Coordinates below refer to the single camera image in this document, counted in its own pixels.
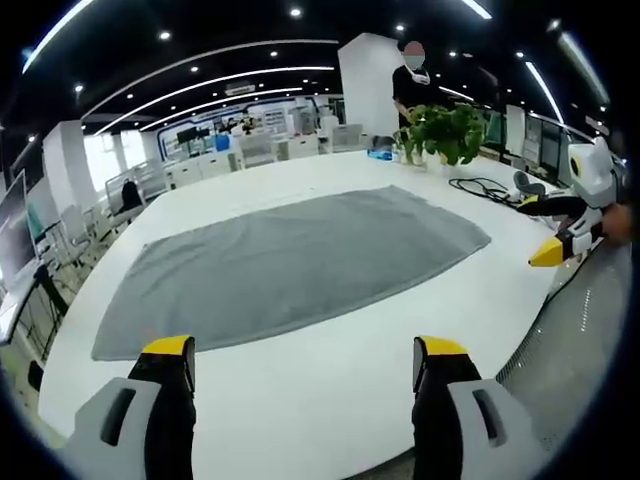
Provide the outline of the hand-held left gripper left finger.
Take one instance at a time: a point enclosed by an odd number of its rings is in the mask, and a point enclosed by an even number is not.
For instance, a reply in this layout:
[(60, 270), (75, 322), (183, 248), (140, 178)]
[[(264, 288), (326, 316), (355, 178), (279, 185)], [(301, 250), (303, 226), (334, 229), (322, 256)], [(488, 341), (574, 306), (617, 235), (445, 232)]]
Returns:
[(191, 479), (194, 394), (195, 338), (153, 341), (77, 411), (66, 465), (77, 479)]

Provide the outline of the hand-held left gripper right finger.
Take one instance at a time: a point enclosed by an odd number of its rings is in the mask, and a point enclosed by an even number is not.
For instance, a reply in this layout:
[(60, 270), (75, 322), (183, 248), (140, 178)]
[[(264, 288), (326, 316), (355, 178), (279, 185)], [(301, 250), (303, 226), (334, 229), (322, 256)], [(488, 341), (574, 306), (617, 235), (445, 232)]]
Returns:
[(546, 461), (524, 406), (453, 340), (413, 343), (415, 479), (534, 479)]

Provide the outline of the person's right hand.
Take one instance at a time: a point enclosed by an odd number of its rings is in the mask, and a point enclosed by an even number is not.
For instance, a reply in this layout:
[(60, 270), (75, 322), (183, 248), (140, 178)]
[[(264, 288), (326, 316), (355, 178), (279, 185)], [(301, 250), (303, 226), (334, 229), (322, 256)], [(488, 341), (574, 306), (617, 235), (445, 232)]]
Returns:
[(631, 242), (633, 233), (633, 213), (629, 205), (613, 203), (602, 217), (604, 236), (612, 243), (623, 245)]

